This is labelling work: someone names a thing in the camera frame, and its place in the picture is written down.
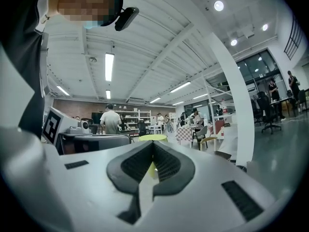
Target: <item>yellow round table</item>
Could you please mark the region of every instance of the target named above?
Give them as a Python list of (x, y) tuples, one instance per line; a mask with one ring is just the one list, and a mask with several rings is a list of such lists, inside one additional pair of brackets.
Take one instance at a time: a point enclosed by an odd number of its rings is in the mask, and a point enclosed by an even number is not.
[[(151, 135), (145, 135), (145, 136), (139, 137), (139, 141), (149, 141), (149, 140), (168, 142), (168, 137), (162, 134), (151, 134)], [(153, 162), (151, 163), (148, 169), (148, 173), (150, 174), (152, 178), (155, 177), (154, 176), (155, 175), (155, 164)]]

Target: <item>fluorescent light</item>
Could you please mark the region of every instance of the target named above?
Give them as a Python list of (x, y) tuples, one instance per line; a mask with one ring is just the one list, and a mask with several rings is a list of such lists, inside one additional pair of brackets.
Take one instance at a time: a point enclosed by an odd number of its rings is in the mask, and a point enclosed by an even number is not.
[(65, 95), (69, 95), (66, 91), (64, 91), (64, 89), (60, 86), (57, 86), (57, 88), (59, 88)]
[(267, 24), (265, 24), (265, 25), (262, 26), (262, 30), (263, 30), (263, 31), (266, 31), (267, 29), (268, 29), (268, 25), (267, 25)]
[(231, 46), (235, 46), (237, 44), (237, 40), (232, 40), (231, 41)]
[(197, 98), (203, 97), (203, 96), (205, 96), (205, 95), (208, 95), (208, 94), (204, 94), (204, 95), (200, 95), (200, 96), (194, 97), (194, 99), (197, 99)]
[(183, 88), (183, 87), (185, 87), (185, 86), (189, 85), (190, 83), (191, 83), (191, 82), (187, 82), (187, 83), (185, 83), (185, 84), (181, 85), (180, 87), (178, 87), (178, 88), (176, 88), (176, 89), (172, 90), (172, 91), (171, 91), (171, 93), (176, 92), (177, 90), (179, 90), (179, 89), (181, 89), (181, 88)]
[(183, 103), (183, 101), (181, 101), (179, 103), (175, 103), (175, 104), (173, 104), (173, 106), (176, 106), (176, 105), (181, 104), (181, 103)]
[(110, 99), (110, 98), (111, 98), (111, 91), (110, 91), (110, 90), (107, 90), (107, 91), (106, 91), (106, 98), (107, 98), (107, 99)]
[(112, 64), (114, 62), (114, 54), (105, 54), (105, 80), (112, 81)]
[(224, 4), (223, 4), (221, 1), (216, 1), (216, 2), (214, 3), (214, 9), (215, 9), (216, 11), (222, 11), (223, 8), (224, 8)]
[(153, 101), (149, 102), (149, 103), (154, 103), (155, 101), (161, 99), (161, 97), (154, 99)]

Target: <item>air conditioner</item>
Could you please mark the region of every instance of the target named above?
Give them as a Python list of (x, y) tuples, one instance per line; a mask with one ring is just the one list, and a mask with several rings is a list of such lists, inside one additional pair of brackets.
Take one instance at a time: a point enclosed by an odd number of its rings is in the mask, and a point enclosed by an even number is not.
[(134, 98), (130, 98), (127, 101), (128, 104), (133, 104), (133, 105), (145, 105), (147, 102), (145, 100), (142, 99), (134, 99)]

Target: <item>checkered tablecloth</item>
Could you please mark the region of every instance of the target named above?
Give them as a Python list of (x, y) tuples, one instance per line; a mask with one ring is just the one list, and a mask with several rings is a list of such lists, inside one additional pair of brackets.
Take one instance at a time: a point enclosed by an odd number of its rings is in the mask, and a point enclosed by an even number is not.
[(192, 136), (193, 130), (194, 129), (191, 127), (178, 127), (176, 133), (176, 140), (177, 141), (185, 140), (193, 142), (193, 136)]

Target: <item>round ceiling light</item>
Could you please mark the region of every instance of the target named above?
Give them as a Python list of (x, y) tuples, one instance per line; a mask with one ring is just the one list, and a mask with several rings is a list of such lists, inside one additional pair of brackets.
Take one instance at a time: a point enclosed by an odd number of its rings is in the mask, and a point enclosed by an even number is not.
[(267, 24), (265, 24), (265, 25), (262, 26), (262, 30), (263, 30), (263, 31), (266, 31), (267, 29), (268, 29), (268, 25), (267, 25)]
[(215, 9), (216, 11), (222, 11), (223, 8), (224, 8), (224, 5), (223, 5), (223, 3), (222, 3), (221, 1), (216, 1), (216, 2), (214, 3), (214, 9)]
[(235, 46), (237, 44), (237, 40), (232, 40), (231, 41), (231, 46)]

